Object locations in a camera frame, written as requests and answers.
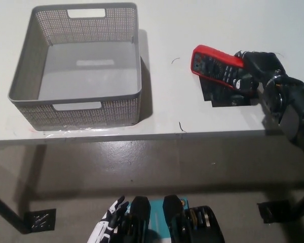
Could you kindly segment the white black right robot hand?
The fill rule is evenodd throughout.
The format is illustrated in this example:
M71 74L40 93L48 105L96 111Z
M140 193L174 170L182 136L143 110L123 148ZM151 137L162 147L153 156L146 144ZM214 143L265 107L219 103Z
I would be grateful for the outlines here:
M286 75L275 53L239 51L235 57L242 60L243 67L238 70L232 84L242 94L253 96L259 84L266 85L274 76Z

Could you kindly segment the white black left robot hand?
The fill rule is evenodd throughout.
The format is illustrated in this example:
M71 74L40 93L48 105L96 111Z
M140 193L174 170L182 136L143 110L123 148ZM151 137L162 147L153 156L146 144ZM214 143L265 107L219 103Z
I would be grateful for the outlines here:
M110 242L114 230L119 226L124 217L128 201L122 195L106 211L101 220L95 225L87 243Z

